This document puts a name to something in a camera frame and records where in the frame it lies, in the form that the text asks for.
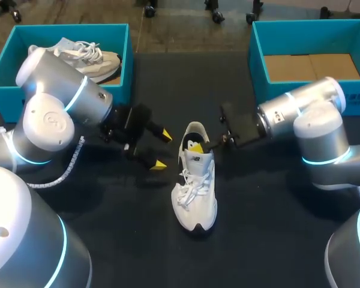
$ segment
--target floor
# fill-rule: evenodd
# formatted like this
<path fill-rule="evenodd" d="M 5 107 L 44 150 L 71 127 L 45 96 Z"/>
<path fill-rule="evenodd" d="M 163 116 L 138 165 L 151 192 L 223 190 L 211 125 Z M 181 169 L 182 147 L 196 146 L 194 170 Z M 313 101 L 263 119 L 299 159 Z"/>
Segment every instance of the floor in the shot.
<path fill-rule="evenodd" d="M 221 0 L 226 20 L 217 25 L 203 0 L 159 0 L 157 16 L 143 16 L 142 0 L 17 0 L 23 25 L 61 23 L 129 23 L 135 52 L 243 51 L 250 27 L 249 0 Z M 264 5 L 262 20 L 317 19 L 318 10 Z M 0 9 L 0 51 L 14 26 Z"/>

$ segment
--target white sneaker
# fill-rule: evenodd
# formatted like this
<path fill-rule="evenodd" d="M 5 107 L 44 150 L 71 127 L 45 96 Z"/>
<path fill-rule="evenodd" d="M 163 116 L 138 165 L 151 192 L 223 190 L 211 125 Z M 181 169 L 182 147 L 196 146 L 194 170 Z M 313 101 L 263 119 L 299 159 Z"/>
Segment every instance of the white sneaker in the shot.
<path fill-rule="evenodd" d="M 209 142 L 204 126 L 191 122 L 179 149 L 179 179 L 172 190 L 172 206 L 180 224 L 192 232 L 205 232 L 215 223 L 215 160 L 199 143 Z"/>
<path fill-rule="evenodd" d="M 45 49 L 98 83 L 117 71 L 121 64 L 121 57 L 117 53 L 101 51 L 97 46 L 98 44 L 93 42 L 73 42 L 61 38 L 58 44 Z M 36 45 L 31 45 L 28 48 L 28 54 L 37 48 Z"/>

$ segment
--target white shoelace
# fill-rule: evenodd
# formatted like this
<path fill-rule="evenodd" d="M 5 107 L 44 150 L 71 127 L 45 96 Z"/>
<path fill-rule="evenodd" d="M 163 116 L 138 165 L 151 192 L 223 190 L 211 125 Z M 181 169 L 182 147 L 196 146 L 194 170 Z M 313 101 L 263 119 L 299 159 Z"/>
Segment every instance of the white shoelace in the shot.
<path fill-rule="evenodd" d="M 97 47 L 99 45 L 94 42 L 85 42 L 85 41 L 77 41 L 75 42 L 74 46 L 78 53 L 83 53 L 80 56 L 73 56 L 72 59 L 79 60 L 87 60 L 90 63 L 97 62 L 102 60 L 103 53 L 101 52 L 100 48 Z M 70 53 L 69 50 L 62 50 L 62 52 Z"/>
<path fill-rule="evenodd" d="M 189 211 L 188 205 L 196 196 L 205 196 L 209 191 L 210 176 L 208 171 L 204 176 L 191 175 L 187 169 L 184 169 L 180 175 L 185 179 L 185 185 L 180 187 L 180 196 L 177 198 L 178 205 Z"/>

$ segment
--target teal box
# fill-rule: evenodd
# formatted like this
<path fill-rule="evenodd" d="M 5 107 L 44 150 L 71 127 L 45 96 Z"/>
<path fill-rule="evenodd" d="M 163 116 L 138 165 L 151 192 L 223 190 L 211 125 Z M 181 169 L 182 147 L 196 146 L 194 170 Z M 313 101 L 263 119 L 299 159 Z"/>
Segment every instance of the teal box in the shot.
<path fill-rule="evenodd" d="M 62 37 L 72 41 L 100 44 L 103 51 L 122 56 L 119 85 L 101 85 L 113 95 L 115 103 L 128 103 L 133 77 L 133 48 L 128 24 L 15 26 L 0 54 L 0 113 L 5 122 L 17 122 L 23 110 L 23 91 L 16 86 L 16 75 L 32 44 L 55 45 Z"/>
<path fill-rule="evenodd" d="M 262 103 L 309 82 L 270 81 L 264 56 L 349 53 L 360 75 L 360 19 L 254 22 L 248 64 L 256 101 Z M 360 80 L 339 81 L 345 115 L 360 115 Z"/>

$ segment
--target black mat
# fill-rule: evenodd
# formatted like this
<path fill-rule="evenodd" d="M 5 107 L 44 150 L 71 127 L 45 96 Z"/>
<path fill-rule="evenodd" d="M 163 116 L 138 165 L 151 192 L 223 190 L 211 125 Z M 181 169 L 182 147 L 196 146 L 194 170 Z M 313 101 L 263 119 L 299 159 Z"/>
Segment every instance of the black mat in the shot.
<path fill-rule="evenodd" d="M 116 146 L 91 138 L 70 178 L 43 192 L 87 245 L 92 288 L 328 288 L 326 243 L 358 203 L 347 193 L 314 189 L 293 141 L 217 155 L 218 216 L 210 237 L 189 237 L 173 214 L 170 192 L 187 124 L 200 121 L 217 137 L 222 101 L 254 107 L 246 54 L 136 55 L 135 75 L 135 100 L 150 105 L 175 138 L 164 148 L 146 136 L 143 145 L 157 143 L 169 168 L 147 182 Z M 360 118 L 345 123 L 351 143 L 360 143 Z M 36 178 L 59 176 L 67 161 L 55 162 Z M 170 184 L 157 188 L 158 181 Z"/>

